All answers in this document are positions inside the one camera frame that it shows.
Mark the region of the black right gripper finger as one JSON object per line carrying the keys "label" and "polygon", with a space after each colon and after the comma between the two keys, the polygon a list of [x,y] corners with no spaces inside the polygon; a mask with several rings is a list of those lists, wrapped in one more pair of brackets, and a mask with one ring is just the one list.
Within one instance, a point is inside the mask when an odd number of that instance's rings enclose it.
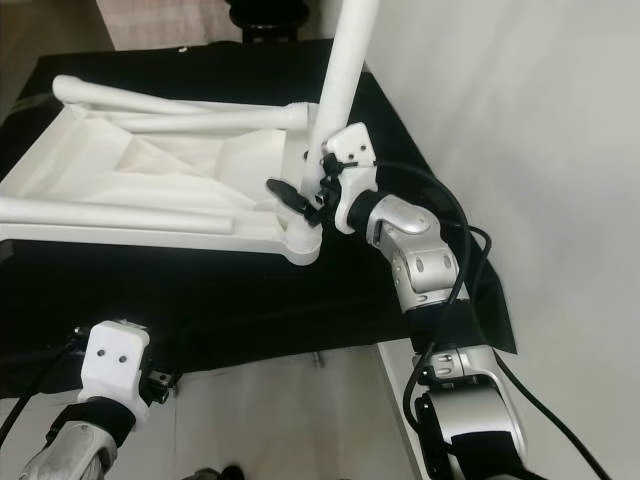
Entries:
{"label": "black right gripper finger", "polygon": [[276,200],[280,201],[289,210],[297,212],[302,216],[315,216],[320,214],[320,210],[311,204],[310,200],[297,191],[297,188],[278,178],[268,178],[265,180],[266,189]]}

